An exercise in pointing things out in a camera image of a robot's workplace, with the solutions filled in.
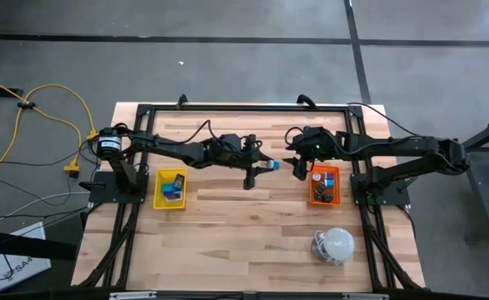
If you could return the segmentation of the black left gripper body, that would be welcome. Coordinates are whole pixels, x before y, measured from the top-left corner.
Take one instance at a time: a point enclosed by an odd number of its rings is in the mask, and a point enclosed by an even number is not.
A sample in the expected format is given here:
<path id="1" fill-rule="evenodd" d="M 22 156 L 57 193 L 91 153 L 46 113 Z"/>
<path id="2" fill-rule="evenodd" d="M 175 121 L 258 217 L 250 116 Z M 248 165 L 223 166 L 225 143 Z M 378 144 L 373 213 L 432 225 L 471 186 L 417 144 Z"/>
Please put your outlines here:
<path id="1" fill-rule="evenodd" d="M 255 187 L 255 176 L 257 175 L 254 164 L 258 162 L 258 141 L 255 134 L 250 134 L 245 137 L 243 144 L 244 160 L 246 163 L 246 176 L 243 181 L 243 188 L 251 190 Z"/>

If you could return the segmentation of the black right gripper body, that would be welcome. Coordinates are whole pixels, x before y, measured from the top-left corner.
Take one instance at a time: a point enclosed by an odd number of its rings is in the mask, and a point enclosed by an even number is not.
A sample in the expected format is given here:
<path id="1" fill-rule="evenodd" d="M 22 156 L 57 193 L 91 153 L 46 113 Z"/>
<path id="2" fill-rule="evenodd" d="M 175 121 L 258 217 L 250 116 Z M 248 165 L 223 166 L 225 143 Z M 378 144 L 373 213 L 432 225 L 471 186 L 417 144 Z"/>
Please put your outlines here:
<path id="1" fill-rule="evenodd" d="M 300 130 L 300 134 L 296 135 L 292 139 L 292 143 L 305 143 L 305 149 L 302 152 L 295 152 L 298 158 L 301 159 L 301 163 L 298 165 L 293 165 L 293 175 L 304 181 L 307 178 L 307 164 L 311 163 L 313 168 L 314 162 L 318 156 L 318 148 L 322 144 L 323 127 L 304 127 Z"/>

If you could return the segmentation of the orange plastic basket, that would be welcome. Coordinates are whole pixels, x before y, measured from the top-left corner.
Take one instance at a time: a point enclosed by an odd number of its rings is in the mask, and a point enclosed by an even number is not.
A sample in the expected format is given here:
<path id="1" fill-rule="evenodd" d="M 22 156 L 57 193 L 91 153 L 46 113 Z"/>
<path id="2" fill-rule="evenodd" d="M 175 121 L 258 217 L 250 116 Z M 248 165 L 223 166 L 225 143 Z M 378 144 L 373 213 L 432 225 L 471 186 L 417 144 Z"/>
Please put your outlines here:
<path id="1" fill-rule="evenodd" d="M 312 175 L 314 173 L 320 173 L 322 175 L 322 178 L 320 181 L 314 181 L 312 179 Z M 332 203 L 326 203 L 326 202 L 317 202 L 314 200 L 314 194 L 317 193 L 316 191 L 316 186 L 318 183 L 324 183 L 325 184 L 325 173 L 334 173 L 334 187 L 333 188 L 326 188 L 324 192 L 321 193 L 331 193 L 333 196 Z M 340 169 L 339 167 L 336 166 L 330 166 L 330 165 L 321 165 L 321 164 L 315 164 L 313 169 L 309 173 L 309 203 L 310 204 L 316 204 L 316 205 L 325 205 L 325 206 L 340 206 L 341 201 L 342 201 L 342 195 L 341 195 L 341 185 L 340 185 Z"/>

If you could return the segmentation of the white globe lamp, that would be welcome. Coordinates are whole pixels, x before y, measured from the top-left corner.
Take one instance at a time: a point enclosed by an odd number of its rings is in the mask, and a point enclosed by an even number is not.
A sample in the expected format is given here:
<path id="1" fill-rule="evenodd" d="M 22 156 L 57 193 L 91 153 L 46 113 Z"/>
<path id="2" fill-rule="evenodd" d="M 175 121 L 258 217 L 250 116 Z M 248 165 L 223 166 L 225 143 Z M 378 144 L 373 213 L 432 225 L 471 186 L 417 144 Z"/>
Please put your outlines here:
<path id="1" fill-rule="evenodd" d="M 312 240 L 311 252 L 320 262 L 343 265 L 355 252 L 355 239 L 344 228 L 333 227 L 327 231 L 316 231 Z"/>

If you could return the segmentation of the yellow plastic basket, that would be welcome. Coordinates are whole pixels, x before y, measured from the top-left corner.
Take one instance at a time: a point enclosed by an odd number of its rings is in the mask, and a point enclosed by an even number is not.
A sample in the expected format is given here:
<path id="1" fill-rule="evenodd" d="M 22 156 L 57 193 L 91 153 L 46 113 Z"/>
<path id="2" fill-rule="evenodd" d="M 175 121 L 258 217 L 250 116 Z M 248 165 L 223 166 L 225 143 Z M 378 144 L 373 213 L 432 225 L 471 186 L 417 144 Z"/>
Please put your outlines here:
<path id="1" fill-rule="evenodd" d="M 161 187 L 164 183 L 173 183 L 177 174 L 185 176 L 185 183 L 182 191 L 176 191 L 176 193 L 182 193 L 181 202 L 166 202 L 166 198 L 162 194 Z M 153 208 L 156 210 L 171 210 L 171 209 L 184 209 L 186 206 L 186 194 L 187 194 L 187 169 L 186 168 L 166 168 L 158 169 L 156 174 L 156 186 L 154 190 Z"/>

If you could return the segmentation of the black beam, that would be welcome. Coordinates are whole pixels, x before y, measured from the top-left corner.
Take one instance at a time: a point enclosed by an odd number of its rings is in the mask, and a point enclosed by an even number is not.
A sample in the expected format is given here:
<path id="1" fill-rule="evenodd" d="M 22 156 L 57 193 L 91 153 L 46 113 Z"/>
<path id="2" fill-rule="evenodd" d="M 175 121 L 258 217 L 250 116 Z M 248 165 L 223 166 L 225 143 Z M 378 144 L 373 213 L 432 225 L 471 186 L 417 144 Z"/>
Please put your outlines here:
<path id="1" fill-rule="evenodd" d="M 77 257 L 77 246 L 71 243 L 0 232 L 0 254 L 74 260 Z"/>

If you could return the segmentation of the white cardboard box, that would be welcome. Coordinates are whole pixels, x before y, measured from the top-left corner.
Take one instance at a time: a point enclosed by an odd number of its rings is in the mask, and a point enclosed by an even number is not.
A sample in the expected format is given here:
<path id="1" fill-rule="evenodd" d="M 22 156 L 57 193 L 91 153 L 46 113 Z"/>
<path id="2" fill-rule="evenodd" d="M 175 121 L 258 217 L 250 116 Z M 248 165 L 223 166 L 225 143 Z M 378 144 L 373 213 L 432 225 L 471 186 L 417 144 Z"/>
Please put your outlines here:
<path id="1" fill-rule="evenodd" d="M 43 222 L 37 222 L 12 232 L 12 235 L 45 240 L 46 233 L 42 226 Z M 51 261 L 47 258 L 0 254 L 0 291 L 11 288 L 50 268 Z"/>

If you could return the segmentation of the silver bracket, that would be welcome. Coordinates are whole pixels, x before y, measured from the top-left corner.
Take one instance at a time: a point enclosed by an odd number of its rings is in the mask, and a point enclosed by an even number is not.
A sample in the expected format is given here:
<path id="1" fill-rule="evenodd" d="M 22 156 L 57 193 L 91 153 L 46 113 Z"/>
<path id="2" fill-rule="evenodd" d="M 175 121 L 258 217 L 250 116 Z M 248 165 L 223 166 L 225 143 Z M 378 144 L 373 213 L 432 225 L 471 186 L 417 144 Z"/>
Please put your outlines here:
<path id="1" fill-rule="evenodd" d="M 342 300 L 390 300 L 386 294 L 378 293 L 343 293 Z"/>
<path id="2" fill-rule="evenodd" d="M 154 291 L 136 291 L 136 292 L 112 292 L 108 300 L 154 300 L 157 293 Z"/>

